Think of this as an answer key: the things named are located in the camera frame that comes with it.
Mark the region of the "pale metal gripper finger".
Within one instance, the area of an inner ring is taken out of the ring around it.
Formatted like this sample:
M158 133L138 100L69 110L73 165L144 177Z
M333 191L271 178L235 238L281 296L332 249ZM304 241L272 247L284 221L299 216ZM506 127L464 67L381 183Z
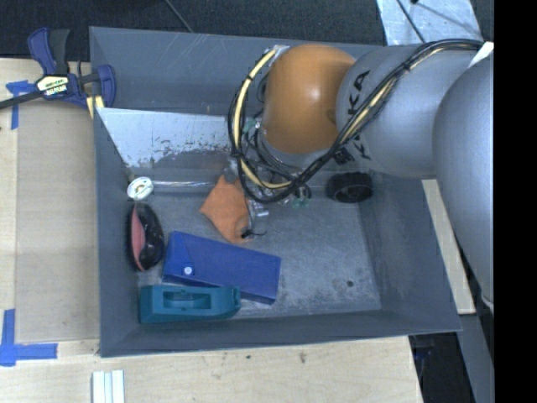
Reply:
M269 211L264 208L254 209L251 215L250 232L254 237L261 237L267 233Z

